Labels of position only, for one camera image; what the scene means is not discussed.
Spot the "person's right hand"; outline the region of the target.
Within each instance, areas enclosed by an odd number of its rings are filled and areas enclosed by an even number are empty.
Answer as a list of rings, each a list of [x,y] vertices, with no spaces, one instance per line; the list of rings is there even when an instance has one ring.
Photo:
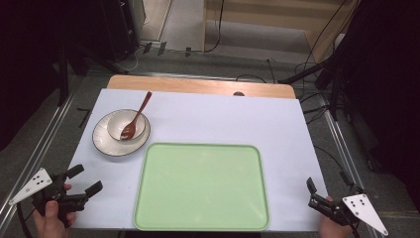
[[[321,215],[318,235],[320,238],[349,238],[352,233],[352,228],[347,226],[342,226],[331,220],[326,215]]]

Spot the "black floor tape mark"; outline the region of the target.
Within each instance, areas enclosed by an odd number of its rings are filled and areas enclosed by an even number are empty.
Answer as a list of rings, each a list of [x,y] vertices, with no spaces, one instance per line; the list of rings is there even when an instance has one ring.
[[[91,114],[91,109],[89,109],[89,108],[79,108],[78,107],[78,108],[76,108],[76,110],[84,113],[84,115],[82,117],[82,120],[78,125],[78,128],[82,128],[84,126],[84,124],[86,123],[86,121],[88,120],[90,114]]]

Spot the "white table cover sheet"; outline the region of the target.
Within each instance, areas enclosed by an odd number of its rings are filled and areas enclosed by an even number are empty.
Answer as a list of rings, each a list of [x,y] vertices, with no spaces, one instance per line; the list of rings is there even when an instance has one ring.
[[[308,206],[308,178],[326,190],[310,135],[296,99],[154,92],[145,114],[152,124],[146,143],[131,155],[98,151],[93,129],[105,115],[139,106],[144,93],[100,92],[73,156],[84,173],[75,190],[101,181],[102,190],[79,212],[75,227],[136,229],[134,213],[147,148],[154,143],[250,145],[262,159],[269,211],[266,231],[314,231],[319,215]]]

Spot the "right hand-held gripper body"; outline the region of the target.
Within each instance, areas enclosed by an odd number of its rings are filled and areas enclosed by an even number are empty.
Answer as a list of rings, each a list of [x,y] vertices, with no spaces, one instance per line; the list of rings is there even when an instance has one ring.
[[[354,194],[341,198],[338,201],[330,196],[323,197],[317,192],[310,194],[308,205],[326,215],[342,226],[349,225],[355,238],[360,238],[358,224],[360,221],[372,227],[380,234],[387,236],[388,231],[375,211],[368,196],[364,193]]]

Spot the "black cabinet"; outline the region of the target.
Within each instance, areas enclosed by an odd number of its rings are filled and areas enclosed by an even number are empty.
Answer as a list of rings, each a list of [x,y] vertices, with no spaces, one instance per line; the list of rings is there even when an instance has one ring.
[[[138,46],[130,0],[99,0],[109,39],[110,58],[122,60]]]

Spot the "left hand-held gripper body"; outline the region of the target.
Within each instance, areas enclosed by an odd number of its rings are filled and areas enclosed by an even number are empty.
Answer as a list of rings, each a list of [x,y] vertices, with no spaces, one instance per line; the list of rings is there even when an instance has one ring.
[[[50,175],[46,169],[40,168],[9,200],[9,204],[15,205],[30,197],[36,211],[40,215],[45,215],[46,204],[51,200],[55,200],[59,206],[58,219],[65,227],[69,227],[66,215],[83,210],[89,198],[85,193],[67,194],[67,191],[64,189],[64,183],[67,180],[66,172]]]

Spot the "light green tray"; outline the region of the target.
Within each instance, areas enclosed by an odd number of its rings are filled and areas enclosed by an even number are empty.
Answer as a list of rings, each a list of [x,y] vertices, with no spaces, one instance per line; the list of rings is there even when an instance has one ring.
[[[142,231],[263,231],[269,211],[259,150],[154,143],[134,213]]]

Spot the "metal frame rail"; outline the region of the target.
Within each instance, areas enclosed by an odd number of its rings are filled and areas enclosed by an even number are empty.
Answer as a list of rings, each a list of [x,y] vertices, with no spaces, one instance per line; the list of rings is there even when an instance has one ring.
[[[235,77],[224,77],[224,76],[209,76],[209,75],[192,75],[192,74],[177,74],[177,73],[160,73],[160,72],[140,72],[137,74],[118,74],[114,72],[102,72],[102,71],[90,71],[88,75],[91,76],[102,76],[110,78],[113,75],[123,76],[150,76],[150,77],[171,77],[171,78],[187,78],[187,79],[203,79],[203,80],[224,80],[224,81],[236,81]]]
[[[59,91],[55,90],[24,124],[12,142],[0,151],[0,231],[9,225],[15,207],[9,199],[26,182],[27,175],[35,170],[43,160],[42,153],[48,149],[53,134],[64,117],[64,110],[82,82],[82,76],[73,76],[69,82],[69,95],[58,106]]]
[[[344,171],[359,187],[364,188],[365,185],[360,177],[360,174],[356,168],[356,164],[346,144],[339,122],[334,120],[329,111],[325,113],[325,118],[335,141]]]

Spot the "white plate with dark rim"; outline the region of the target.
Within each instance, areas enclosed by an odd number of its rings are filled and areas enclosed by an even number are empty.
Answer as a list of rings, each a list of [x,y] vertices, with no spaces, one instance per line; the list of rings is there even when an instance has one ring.
[[[143,135],[134,140],[117,141],[109,135],[107,130],[108,122],[115,112],[113,111],[99,120],[93,129],[92,141],[95,148],[107,156],[126,156],[139,150],[147,141],[151,133],[151,124],[149,119],[144,115],[146,119],[146,130]]]

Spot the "brown wooden spoon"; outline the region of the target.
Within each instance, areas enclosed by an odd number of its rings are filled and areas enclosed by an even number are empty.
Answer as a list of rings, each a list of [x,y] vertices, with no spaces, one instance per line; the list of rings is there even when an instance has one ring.
[[[135,117],[133,118],[133,120],[124,127],[123,131],[121,132],[120,135],[120,139],[122,141],[126,141],[126,140],[131,140],[134,138],[134,135],[136,133],[137,130],[137,121],[138,118],[140,117],[140,115],[142,114],[143,110],[146,108],[147,104],[149,103],[151,97],[152,97],[153,93],[151,91],[148,91],[145,99],[142,102],[142,105],[140,107],[140,109],[138,110],[138,112],[136,113]]]

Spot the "white bowl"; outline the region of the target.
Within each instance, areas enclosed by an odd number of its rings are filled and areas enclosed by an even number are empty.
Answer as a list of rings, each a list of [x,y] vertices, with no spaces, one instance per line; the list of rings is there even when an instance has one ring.
[[[135,130],[132,137],[125,133],[125,128],[136,119]],[[146,130],[146,119],[142,113],[135,110],[123,109],[111,116],[107,130],[109,135],[117,141],[129,141],[139,138]]]

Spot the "wooden step platform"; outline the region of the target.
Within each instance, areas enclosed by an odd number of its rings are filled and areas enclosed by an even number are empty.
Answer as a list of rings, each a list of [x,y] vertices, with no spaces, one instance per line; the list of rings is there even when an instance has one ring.
[[[222,12],[231,23],[303,30],[316,62],[327,58],[327,51],[345,33],[359,0],[204,0],[203,33],[208,20],[217,20],[212,10]]]

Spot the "black stand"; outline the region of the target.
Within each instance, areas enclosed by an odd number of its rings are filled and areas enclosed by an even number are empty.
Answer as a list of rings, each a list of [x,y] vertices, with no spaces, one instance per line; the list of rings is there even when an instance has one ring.
[[[111,72],[117,74],[128,74],[126,69],[122,69],[120,66],[116,66],[110,63],[108,60],[103,59],[90,49],[79,46],[73,42],[61,43],[58,51],[58,89],[59,89],[59,101],[57,106],[60,107],[69,98],[69,84],[68,84],[68,69],[67,64],[70,60],[78,59],[78,63],[74,69],[75,72],[85,75],[87,73],[87,67],[82,66],[81,61],[83,56],[87,56],[94,61],[98,62],[102,66],[109,69]]]
[[[326,89],[329,84],[332,84],[329,111],[333,119],[337,120],[338,98],[344,78],[344,68],[333,59],[325,59],[315,63],[290,78],[279,80],[278,83],[291,84],[317,71],[321,71],[315,81],[317,89]]]

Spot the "person's left hand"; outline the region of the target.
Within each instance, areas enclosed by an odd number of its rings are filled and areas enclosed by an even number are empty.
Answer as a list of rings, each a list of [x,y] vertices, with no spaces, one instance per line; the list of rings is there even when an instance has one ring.
[[[58,219],[59,206],[55,200],[46,204],[45,215],[33,213],[38,238],[70,238],[70,230]]]

